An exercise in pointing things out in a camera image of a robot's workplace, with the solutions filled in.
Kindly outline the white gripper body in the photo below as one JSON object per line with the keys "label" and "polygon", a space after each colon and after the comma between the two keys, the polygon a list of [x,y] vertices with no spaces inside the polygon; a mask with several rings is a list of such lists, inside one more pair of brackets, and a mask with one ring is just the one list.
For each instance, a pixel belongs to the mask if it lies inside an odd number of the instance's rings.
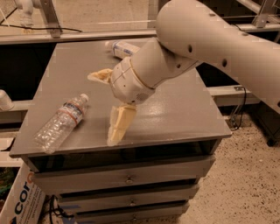
{"label": "white gripper body", "polygon": [[111,74],[110,86],[115,98],[128,104],[142,104],[150,98],[155,90],[146,87],[137,77],[130,57],[124,58],[118,63]]}

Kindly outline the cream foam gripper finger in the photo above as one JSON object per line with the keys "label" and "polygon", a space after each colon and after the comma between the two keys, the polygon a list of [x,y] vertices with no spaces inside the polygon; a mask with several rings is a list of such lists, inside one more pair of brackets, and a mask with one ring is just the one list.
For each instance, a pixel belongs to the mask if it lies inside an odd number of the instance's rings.
{"label": "cream foam gripper finger", "polygon": [[106,69],[102,69],[98,72],[90,73],[87,76],[87,78],[90,81],[97,81],[97,82],[100,82],[100,83],[103,83],[103,84],[109,84],[112,72],[113,72],[112,69],[106,68]]}
{"label": "cream foam gripper finger", "polygon": [[134,105],[123,104],[119,107],[112,107],[108,129],[108,146],[115,146],[122,141],[136,113],[137,107]]}

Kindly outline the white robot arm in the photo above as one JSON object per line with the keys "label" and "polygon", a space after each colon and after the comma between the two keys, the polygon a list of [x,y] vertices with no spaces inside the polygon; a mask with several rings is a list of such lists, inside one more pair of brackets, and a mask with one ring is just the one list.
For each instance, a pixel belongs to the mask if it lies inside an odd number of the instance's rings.
{"label": "white robot arm", "polygon": [[156,34],[113,69],[87,76],[109,84],[122,102],[112,108],[107,144],[123,139],[137,105],[159,85],[199,63],[218,68],[280,113],[279,44],[240,31],[198,0],[171,0],[163,6]]}

